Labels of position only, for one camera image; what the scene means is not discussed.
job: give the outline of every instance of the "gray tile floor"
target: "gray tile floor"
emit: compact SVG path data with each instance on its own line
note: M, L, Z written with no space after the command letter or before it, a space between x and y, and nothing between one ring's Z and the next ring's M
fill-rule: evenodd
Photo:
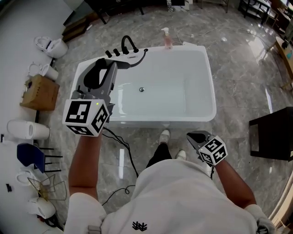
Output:
M248 121L293 105L291 92L280 88L289 79L282 59L274 50L265 53L265 49L274 42L276 33L268 26L260 27L259 20L244 19L235 9L229 9L226 14L217 5L206 4L203 10L195 5L194 10L188 13L167 12L164 8L145 8L144 11L143 16L135 11L112 17L107 25L95 22L91 30L70 41L68 53L56 61L60 73L56 110L42 112L40 122L51 129L50 138L44 144L56 148L64 156L60 165L56 165L62 168L62 172L57 173L58 180L65 180L67 186L68 170L79 139L62 125L64 103L69 97L77 65L83 60L102 56L104 49L100 42L109 51L120 48L124 35L130 35L138 48L162 46L161 28L169 27L174 41L178 41L178 35L181 41L206 47L217 101L217 114L212 121L195 122L190 129L170 130L171 155L175 156L180 149L184 149L188 160L196 161L195 151L186 140L189 131L207 130L220 136L227 145L227 160L252 188L258 204L269 215L282 194L293 163L251 157ZM218 26L221 28L204 36L188 35L203 34ZM249 29L259 37L239 28ZM130 144L137 170L144 170L158 146L162 129L112 130ZM122 153L125 154L123 162L120 160ZM105 202L113 191L135 184L135 181L128 152L114 140L103 138L98 178L100 202ZM214 181L223 191L217 174ZM63 193L64 188L58 189L56 196ZM104 206L106 211L116 211L129 201L130 196L119 191ZM68 199L54 204L60 220L64 222Z

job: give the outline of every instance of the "white ceramic toilet seat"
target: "white ceramic toilet seat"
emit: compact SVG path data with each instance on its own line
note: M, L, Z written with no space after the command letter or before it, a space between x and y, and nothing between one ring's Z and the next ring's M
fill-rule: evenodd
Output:
M43 51L47 51L48 46L50 45L51 42L52 40L49 37L36 37L34 39L35 45Z
M32 62L28 67L28 76L33 77L40 74L43 66L39 63Z

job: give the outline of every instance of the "white sneaker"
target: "white sneaker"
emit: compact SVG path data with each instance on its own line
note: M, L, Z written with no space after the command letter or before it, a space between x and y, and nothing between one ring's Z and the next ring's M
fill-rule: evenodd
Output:
M169 130L164 130L160 135L159 144L161 143L168 144L169 138L170 138Z
M176 159L180 159L180 160L186 160L186 153L184 150L181 150L178 152L178 154L176 155Z

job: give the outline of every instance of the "black table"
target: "black table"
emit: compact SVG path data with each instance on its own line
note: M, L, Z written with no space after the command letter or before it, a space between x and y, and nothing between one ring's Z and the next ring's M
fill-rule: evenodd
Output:
M107 1L98 1L98 0L85 0L86 3L96 12L99 18L102 20L104 24L107 24L104 20L102 13L113 10L118 7L123 7L127 5L131 5L134 7L138 7L143 15L143 11L141 8L140 0L107 0Z
M293 160L293 107L249 121L258 125L259 151L250 151L251 156Z
M240 11L241 9L243 9L244 18L247 16L247 14L251 14L261 18L261 24L264 24L268 17L270 8L271 4L269 2L266 2L265 0L240 0L238 10ZM262 11L264 15L261 16L258 13L259 11Z

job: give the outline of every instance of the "bathtub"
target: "bathtub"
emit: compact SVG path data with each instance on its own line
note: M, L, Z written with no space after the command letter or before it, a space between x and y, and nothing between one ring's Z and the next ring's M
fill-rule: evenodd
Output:
M216 114L211 69L203 46L148 48L141 64L117 72L111 102L112 126L180 127L189 122L207 122ZM112 59L134 64L143 56L130 51ZM71 92L84 69L102 56L79 63Z

